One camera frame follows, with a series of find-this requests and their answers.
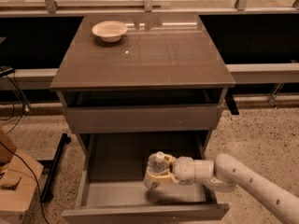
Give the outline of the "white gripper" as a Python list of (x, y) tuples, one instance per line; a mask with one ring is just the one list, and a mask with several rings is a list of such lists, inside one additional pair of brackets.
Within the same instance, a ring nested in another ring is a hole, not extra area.
[(179, 182), (182, 186), (189, 186), (195, 183), (195, 161), (190, 157), (179, 157), (165, 154), (164, 159), (169, 167), (172, 166), (173, 173), (169, 169), (161, 173), (147, 171), (148, 180), (152, 183), (171, 184)]

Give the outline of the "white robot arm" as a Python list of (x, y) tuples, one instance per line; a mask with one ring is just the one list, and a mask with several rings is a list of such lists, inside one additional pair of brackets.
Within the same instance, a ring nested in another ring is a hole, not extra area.
[(144, 184), (148, 189), (157, 189), (160, 184), (201, 184), (220, 192), (231, 192), (239, 186), (283, 224), (299, 224), (298, 197), (228, 154), (219, 154), (209, 161), (175, 158), (159, 151), (149, 156)]

